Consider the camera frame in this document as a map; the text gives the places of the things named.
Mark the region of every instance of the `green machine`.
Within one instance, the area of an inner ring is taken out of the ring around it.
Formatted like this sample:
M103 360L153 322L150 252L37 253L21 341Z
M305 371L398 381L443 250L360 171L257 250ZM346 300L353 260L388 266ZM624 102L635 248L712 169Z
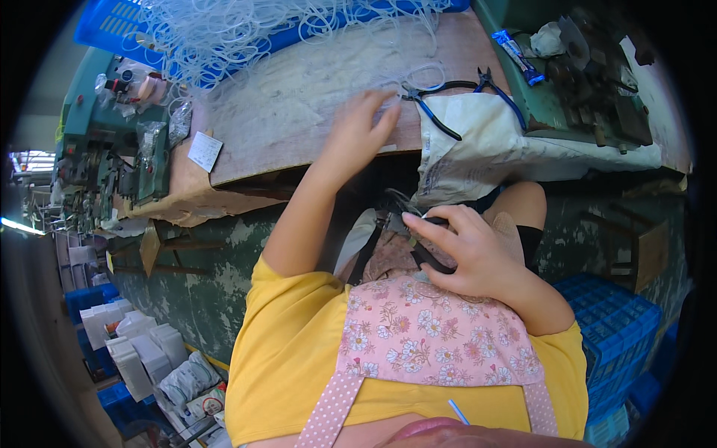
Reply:
M471 6L489 36L507 29L522 48L530 48L530 36L547 22L564 17L561 22L571 25L570 32L561 33L566 54L529 59L546 76L533 87L491 39L526 121L526 135L595 142L617 147L620 153L652 144L649 111L637 95L639 86L623 83L630 65L619 45L625 32L617 11L606 11L598 1L569 0L471 0Z
M152 105L130 120L114 109L115 101L100 104L95 81L100 73L108 83L119 80L121 57L98 48L89 48L77 68L62 108L62 140L55 153L55 176L76 216L84 216L99 225L109 219L112 195L117 191L134 205L158 200L169 190L169 153L167 126L153 139L151 160L142 162L138 149L142 135L138 124L168 122L163 107ZM99 204L94 199L99 194Z

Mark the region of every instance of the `lips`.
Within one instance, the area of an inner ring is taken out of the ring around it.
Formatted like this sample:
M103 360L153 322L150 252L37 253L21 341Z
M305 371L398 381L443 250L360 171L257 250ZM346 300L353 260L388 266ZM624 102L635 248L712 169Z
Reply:
M415 434L418 434L419 432L433 429L437 426L456 425L462 426L463 423L459 420L451 419L449 417L434 417L432 419L414 421L413 423L409 423L408 425L404 426L396 434L394 434L394 436L389 440L389 443L395 442L396 440L406 439L407 437L411 437Z

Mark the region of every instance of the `yellow shirt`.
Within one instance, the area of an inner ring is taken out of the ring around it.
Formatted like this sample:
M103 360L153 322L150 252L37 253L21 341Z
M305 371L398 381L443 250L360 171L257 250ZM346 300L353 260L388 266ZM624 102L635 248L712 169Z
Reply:
M229 370L225 419L234 446L301 432L336 367L349 288L326 272L284 278L259 258ZM582 439L588 401L580 328L531 342L558 433ZM520 386L457 391L367 378L358 392L346 426L412 412L455 418L447 403L454 399L471 424L530 431Z

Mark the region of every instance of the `apron strap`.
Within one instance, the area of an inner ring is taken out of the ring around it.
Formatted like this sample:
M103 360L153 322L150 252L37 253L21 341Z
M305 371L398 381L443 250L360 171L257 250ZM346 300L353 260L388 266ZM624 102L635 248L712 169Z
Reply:
M363 376L336 371L311 411L294 448L330 448L336 442L363 382Z
M531 432L544 436L558 436L558 424L555 421L553 402L548 394L545 381L523 386L526 409L531 421Z
M374 233L371 234L366 244L358 251L359 254L356 258L356 264L353 266L351 275L348 276L348 280L346 281L349 285L359 286L361 284L361 280L364 277L364 268L374 254L376 243L379 242L379 237L381 236L381 230L383 230L383 227L376 224Z

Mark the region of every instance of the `blue-handled pliers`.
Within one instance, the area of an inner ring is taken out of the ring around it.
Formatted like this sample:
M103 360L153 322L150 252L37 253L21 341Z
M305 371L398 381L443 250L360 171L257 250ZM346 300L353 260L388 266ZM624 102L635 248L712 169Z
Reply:
M490 67L488 68L488 73L483 73L480 71L480 67L478 68L478 77L480 78L480 82L478 83L478 87L473 90L473 92L480 92L483 90L483 86L485 84L488 84L493 88L493 90L498 94L499 97L503 99L510 107L513 109L513 112L516 113L516 117L518 117L518 123L521 124L521 129L526 129L526 121L523 119L523 114L521 114L520 109L518 109L518 106L513 102L512 99L510 99L505 92L503 92L495 83L493 82L493 77L490 76Z
M476 88L475 82L471 81L449 81L446 82L443 86L441 86L439 89L436 90L421 90L417 89L415 87L412 87L411 85L408 85L407 83L403 83L402 87L404 90L406 90L406 95L401 96L404 100L411 100L418 103L419 106L421 106L421 109L423 109L424 112L426 112L426 115L428 115L428 118L431 119L433 124L436 125L437 128L439 128L443 133L446 135L454 138L455 140L462 141L463 138L460 136L459 133L455 132L453 129L449 128L448 126L441 123L441 120L436 117L433 112L429 109L428 105L423 102L423 95L428 95L430 93L436 93L441 92L442 90L447 89L455 89L458 87L467 88L467 89L473 89Z

